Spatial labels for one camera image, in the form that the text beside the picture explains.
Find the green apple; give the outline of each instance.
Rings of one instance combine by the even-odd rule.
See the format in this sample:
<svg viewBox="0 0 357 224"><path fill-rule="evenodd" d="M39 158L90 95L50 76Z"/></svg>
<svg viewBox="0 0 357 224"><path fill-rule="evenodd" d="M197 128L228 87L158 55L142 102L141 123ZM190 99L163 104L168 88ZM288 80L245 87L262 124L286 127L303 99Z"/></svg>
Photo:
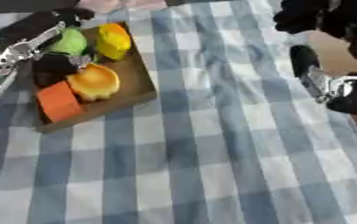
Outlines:
<svg viewBox="0 0 357 224"><path fill-rule="evenodd" d="M69 53L73 56L79 56L88 46L85 36L76 28L66 28L62 33L62 38L54 43L50 52Z"/></svg>

